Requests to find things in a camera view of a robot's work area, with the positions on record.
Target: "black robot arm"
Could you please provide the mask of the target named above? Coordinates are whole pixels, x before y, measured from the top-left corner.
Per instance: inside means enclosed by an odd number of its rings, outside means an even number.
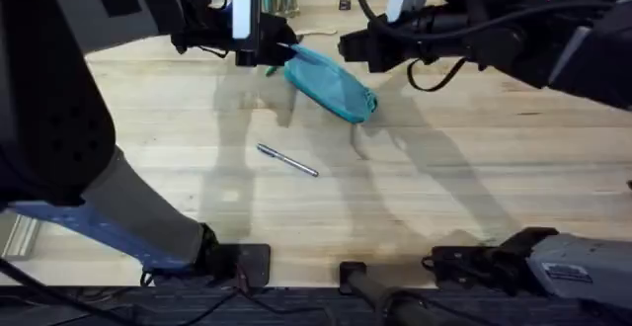
[[[632,1],[446,0],[395,23],[371,19],[359,1],[367,29],[342,37],[339,50],[346,61],[368,62],[371,72],[411,58],[428,65],[463,57],[536,88],[624,110],[632,105],[632,72],[622,64],[632,53]]]

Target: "wooden tabletop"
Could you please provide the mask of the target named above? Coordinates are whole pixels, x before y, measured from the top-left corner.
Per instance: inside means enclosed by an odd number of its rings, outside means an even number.
[[[369,0],[383,11],[385,0]],[[362,29],[354,1],[299,0],[296,30]],[[137,172],[222,242],[273,249],[272,285],[334,285],[362,260],[387,283],[426,285],[435,245],[500,243],[525,226],[632,240],[632,115],[536,90],[473,65],[442,91],[408,85],[405,66],[368,74],[343,63],[339,36],[306,37],[372,88],[369,122],[352,125],[265,67],[238,68],[168,38],[89,56]],[[417,69],[435,83],[454,60]],[[312,178],[257,143],[320,172]],[[136,285],[135,260],[61,227],[42,228],[25,271],[54,285]]]

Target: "silver pen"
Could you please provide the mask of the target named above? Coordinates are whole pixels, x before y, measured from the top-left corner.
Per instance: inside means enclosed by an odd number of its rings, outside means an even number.
[[[269,148],[268,146],[266,146],[265,144],[257,144],[257,149],[259,149],[260,151],[262,151],[262,153],[267,154],[273,158],[276,158],[286,164],[289,164],[290,166],[301,170],[307,174],[309,174],[312,177],[318,177],[318,172],[309,168],[308,166],[298,163],[295,160],[285,156],[284,154],[278,153],[277,151]]]

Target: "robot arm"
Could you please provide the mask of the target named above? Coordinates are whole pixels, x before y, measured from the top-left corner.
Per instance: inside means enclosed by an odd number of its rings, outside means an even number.
[[[536,88],[632,105],[632,73],[622,64],[632,52],[630,0],[446,0],[402,7],[399,17],[373,17],[359,1],[367,29],[342,37],[339,49],[346,61],[367,61],[371,72],[409,58],[429,65],[459,56]]]
[[[220,245],[135,174],[84,60],[171,35],[180,53],[203,45],[237,52],[241,65],[283,64],[293,51],[279,43],[296,43],[293,31],[251,5],[245,16],[260,21],[234,39],[233,14],[208,0],[0,0],[0,210],[61,224],[153,275],[219,283],[239,262],[255,272],[251,285],[264,285],[269,246]]]
[[[496,247],[434,247],[424,266],[439,287],[483,286],[632,308],[632,244],[529,227]]]

